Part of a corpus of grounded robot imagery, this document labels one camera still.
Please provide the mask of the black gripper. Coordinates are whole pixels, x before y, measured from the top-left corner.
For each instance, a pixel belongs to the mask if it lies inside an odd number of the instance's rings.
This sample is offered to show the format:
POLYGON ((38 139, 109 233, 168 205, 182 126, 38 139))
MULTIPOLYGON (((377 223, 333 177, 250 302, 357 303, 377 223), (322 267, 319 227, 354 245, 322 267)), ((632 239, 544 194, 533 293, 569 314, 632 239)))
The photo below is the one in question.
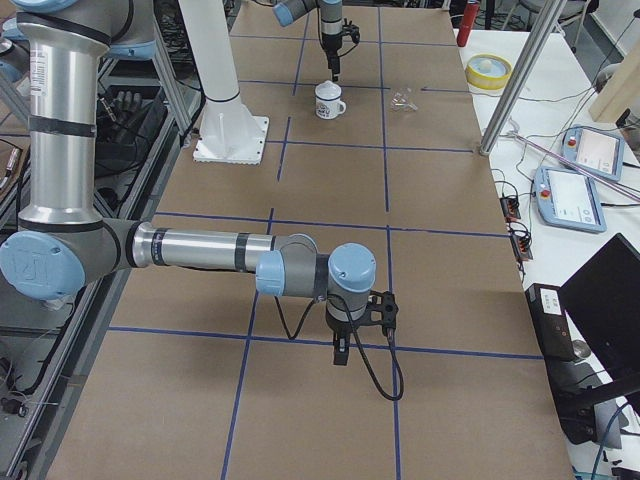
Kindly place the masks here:
POLYGON ((351 335, 357 331, 357 324, 339 320, 328 314, 327 325, 333 332, 333 364, 346 366, 351 335))
POLYGON ((339 53, 337 50, 328 47, 324 48, 324 53, 326 55, 328 69, 331 70, 331 79, 337 82, 341 71, 339 53))

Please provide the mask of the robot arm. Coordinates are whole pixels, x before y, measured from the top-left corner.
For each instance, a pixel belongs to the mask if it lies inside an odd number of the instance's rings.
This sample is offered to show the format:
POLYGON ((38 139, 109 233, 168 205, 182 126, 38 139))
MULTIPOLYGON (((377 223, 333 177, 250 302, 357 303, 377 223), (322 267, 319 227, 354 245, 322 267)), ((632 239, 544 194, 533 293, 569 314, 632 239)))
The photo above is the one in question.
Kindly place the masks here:
POLYGON ((149 1, 20 1, 30 47, 31 192, 19 227, 1 246, 1 271, 21 294, 51 301, 108 274, 150 265, 252 273, 274 297, 324 302, 334 361, 343 365, 370 321, 376 261, 348 243, 320 254, 305 235, 156 228, 105 218, 94 206, 100 59, 156 49, 149 1))
POLYGON ((312 11, 318 14, 320 43, 333 82, 338 81, 341 70, 339 51, 343 46, 342 6, 343 2, 340 0, 285 0, 272 7, 272 12, 282 27, 293 24, 312 11))

